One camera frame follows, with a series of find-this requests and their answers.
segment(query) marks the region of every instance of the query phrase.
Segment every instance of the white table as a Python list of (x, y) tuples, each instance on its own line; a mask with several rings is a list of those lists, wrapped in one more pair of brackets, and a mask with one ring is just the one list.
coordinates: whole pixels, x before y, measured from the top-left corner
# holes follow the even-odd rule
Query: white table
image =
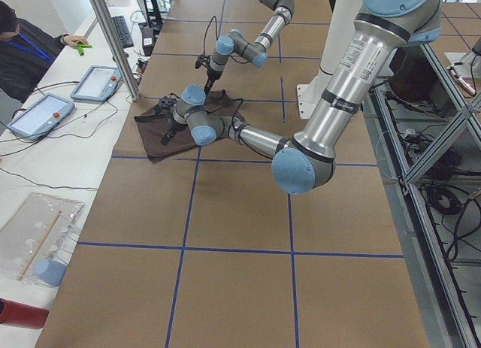
[[(126, 49), (129, 54), (129, 64), (134, 68), (137, 53), (141, 48), (141, 33), (137, 23), (132, 23), (130, 18), (138, 10), (137, 2), (130, 1), (127, 7), (110, 7), (112, 16), (122, 14), (129, 28), (132, 29), (134, 47)], [(133, 20), (141, 21), (142, 15), (135, 14)], [(76, 35), (85, 35), (95, 21), (92, 13), (77, 30)], [(107, 45), (98, 23), (95, 24), (88, 36), (92, 49), (85, 49), (85, 55), (79, 56), (77, 50), (66, 47), (60, 53), (52, 67), (38, 84), (47, 86), (63, 81), (79, 81), (91, 65), (115, 66), (112, 53)], [(69, 98), (74, 84), (56, 86), (43, 89), (63, 98)], [(35, 92), (26, 101), (23, 107), (28, 107), (41, 97), (40, 92)], [(52, 132), (49, 136), (76, 134), (87, 136), (92, 134), (95, 127), (106, 119), (90, 138), (77, 138), (65, 136), (59, 139), (45, 138), (39, 144), (11, 156), (2, 157), (0, 168), (15, 174), (20, 174), (37, 183), (50, 186), (85, 186), (98, 187), (104, 175), (113, 145), (119, 136), (123, 123), (129, 112), (132, 100), (125, 85), (122, 85), (110, 99), (110, 104), (103, 104), (98, 109), (97, 104), (76, 103), (74, 111), (61, 122), (64, 125), (75, 118), (82, 117), (66, 127)], [(19, 141), (8, 141), (14, 135), (5, 131), (0, 136), (0, 155), (20, 150), (27, 146)], [(96, 191), (85, 189), (51, 189), (35, 186), (28, 181), (0, 171), (0, 227), (15, 214), (19, 206), (31, 192), (45, 193), (62, 198), (70, 198), (84, 203), (84, 209), (76, 225), (83, 227), (89, 210), (95, 198)], [(15, 280), (0, 277), (0, 296), (5, 299), (30, 304), (37, 307), (50, 308), (56, 297), (56, 289), (45, 286), (29, 285)], [(0, 325), (0, 345), (4, 347), (31, 348), (41, 333), (41, 330), (8, 327)]]

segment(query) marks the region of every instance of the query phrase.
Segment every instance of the blue cup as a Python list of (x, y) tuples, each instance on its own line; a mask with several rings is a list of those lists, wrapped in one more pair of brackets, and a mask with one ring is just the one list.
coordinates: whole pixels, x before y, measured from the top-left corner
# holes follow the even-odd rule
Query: blue cup
[(67, 265), (52, 259), (42, 259), (33, 267), (33, 274), (51, 286), (59, 286)]

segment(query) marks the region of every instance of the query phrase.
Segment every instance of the green object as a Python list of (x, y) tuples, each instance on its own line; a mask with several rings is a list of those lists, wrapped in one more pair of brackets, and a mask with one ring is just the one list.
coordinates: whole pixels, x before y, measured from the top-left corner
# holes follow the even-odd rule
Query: green object
[(80, 56), (83, 56), (85, 54), (83, 49), (91, 49), (92, 45), (77, 44), (76, 48), (77, 48), (78, 54)]

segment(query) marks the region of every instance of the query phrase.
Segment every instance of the black hair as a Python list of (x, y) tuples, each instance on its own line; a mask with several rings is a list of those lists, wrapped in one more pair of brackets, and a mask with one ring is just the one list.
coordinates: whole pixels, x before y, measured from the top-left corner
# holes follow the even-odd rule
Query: black hair
[(15, 32), (18, 21), (15, 10), (0, 1), (0, 34), (4, 32)]

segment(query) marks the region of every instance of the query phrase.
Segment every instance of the tablet device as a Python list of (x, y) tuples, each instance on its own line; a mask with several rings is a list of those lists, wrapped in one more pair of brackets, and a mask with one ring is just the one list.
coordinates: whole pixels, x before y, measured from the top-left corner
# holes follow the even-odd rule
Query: tablet device
[(47, 135), (70, 114), (74, 106), (72, 101), (46, 94), (10, 121), (7, 128), (22, 138), (34, 141)]
[(121, 78), (118, 68), (91, 66), (70, 97), (74, 101), (105, 102), (116, 92)]

